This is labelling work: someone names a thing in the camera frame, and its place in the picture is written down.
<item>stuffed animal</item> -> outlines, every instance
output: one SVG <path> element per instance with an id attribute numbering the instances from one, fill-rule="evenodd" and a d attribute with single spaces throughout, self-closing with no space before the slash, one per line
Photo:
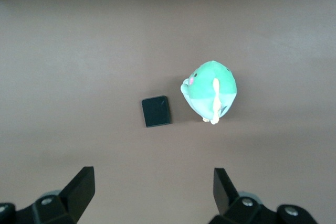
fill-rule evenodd
<path id="1" fill-rule="evenodd" d="M 204 122 L 216 124 L 230 109 L 237 86 L 231 71 L 213 60 L 201 65 L 185 79 L 181 92 Z"/>

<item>black box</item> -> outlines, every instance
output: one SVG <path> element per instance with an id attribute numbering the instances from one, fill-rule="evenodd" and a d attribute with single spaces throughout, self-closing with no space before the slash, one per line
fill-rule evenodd
<path id="1" fill-rule="evenodd" d="M 162 95 L 142 100 L 142 110 L 146 127 L 154 127 L 171 123 L 168 99 Z"/>

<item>silver bolt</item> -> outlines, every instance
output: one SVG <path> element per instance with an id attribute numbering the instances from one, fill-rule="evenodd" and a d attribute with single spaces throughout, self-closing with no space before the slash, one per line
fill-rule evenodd
<path id="1" fill-rule="evenodd" d="M 5 211 L 5 210 L 6 210 L 6 208 L 7 208 L 7 205 L 0 207 L 0 212 L 3 212 L 3 211 Z"/>
<path id="2" fill-rule="evenodd" d="M 252 202 L 252 200 L 250 200 L 250 199 L 248 199 L 248 198 L 244 198 L 242 202 L 243 202 L 243 204 L 244 204 L 245 206 L 247 206 L 247 207 L 251 207 L 251 206 L 253 206 L 253 202 Z"/>
<path id="3" fill-rule="evenodd" d="M 296 209 L 294 207 L 285 207 L 285 211 L 286 211 L 286 213 L 288 213 L 289 215 L 292 215 L 292 216 L 299 215 L 299 213 L 296 211 Z"/>
<path id="4" fill-rule="evenodd" d="M 52 202 L 53 198 L 46 198 L 44 200 L 41 201 L 41 204 L 42 205 L 47 205 L 49 204 L 50 202 Z"/>

